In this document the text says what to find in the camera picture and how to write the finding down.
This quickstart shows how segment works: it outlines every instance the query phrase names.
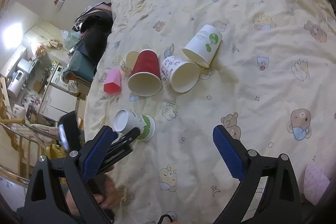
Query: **pink fabric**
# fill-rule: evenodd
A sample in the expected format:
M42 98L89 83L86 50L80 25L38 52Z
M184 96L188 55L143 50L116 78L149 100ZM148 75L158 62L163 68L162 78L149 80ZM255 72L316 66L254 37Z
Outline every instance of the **pink fabric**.
M328 187L329 182L321 169L308 163L303 181L304 196L309 202L316 205Z
M109 95L117 95L121 92L121 73L119 69L113 68L107 72L104 92Z

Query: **bed sheet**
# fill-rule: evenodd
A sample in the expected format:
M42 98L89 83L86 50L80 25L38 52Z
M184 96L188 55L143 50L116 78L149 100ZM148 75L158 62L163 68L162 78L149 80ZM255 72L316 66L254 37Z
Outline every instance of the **bed sheet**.
M289 155L300 191L308 162L330 178L335 158L335 16L328 0L113 0L114 25L85 110L92 139L118 110L150 115L154 137L109 175L123 196L116 223L152 224L169 212L182 223L213 223L233 195L233 179L212 141L223 124L247 149ZM159 60L187 57L182 48L205 25L223 41L189 92L163 88L152 97L103 92L106 72L131 50ZM263 187L246 218L253 215Z

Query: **red paper cup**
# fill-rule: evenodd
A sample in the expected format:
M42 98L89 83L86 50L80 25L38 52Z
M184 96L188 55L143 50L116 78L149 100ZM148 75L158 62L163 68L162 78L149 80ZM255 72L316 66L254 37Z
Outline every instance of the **red paper cup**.
M128 88L140 96L153 96L162 89L159 60L155 52L145 49L138 59L128 79Z

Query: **plastic bag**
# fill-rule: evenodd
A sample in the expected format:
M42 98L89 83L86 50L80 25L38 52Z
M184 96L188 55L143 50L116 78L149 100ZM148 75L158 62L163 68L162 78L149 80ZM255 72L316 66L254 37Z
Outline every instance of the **plastic bag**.
M79 40L81 40L81 35L81 32L68 32L62 30L63 47L70 50Z
M78 93L79 92L76 81L69 80L68 91L71 92L71 93Z

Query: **silver bolt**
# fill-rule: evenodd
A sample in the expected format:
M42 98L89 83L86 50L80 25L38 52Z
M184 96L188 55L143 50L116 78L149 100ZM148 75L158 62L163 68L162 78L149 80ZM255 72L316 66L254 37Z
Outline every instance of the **silver bolt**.
M45 155L42 155L39 157L39 161L42 162L42 161L45 161L47 157Z
M78 156L78 151L74 150L69 153L71 158L77 157Z
M288 160L288 156L287 156L286 154L281 154L281 158L282 158L283 160Z
M249 155L251 157L255 157L257 155L257 152L255 150L251 149L251 150L249 150Z

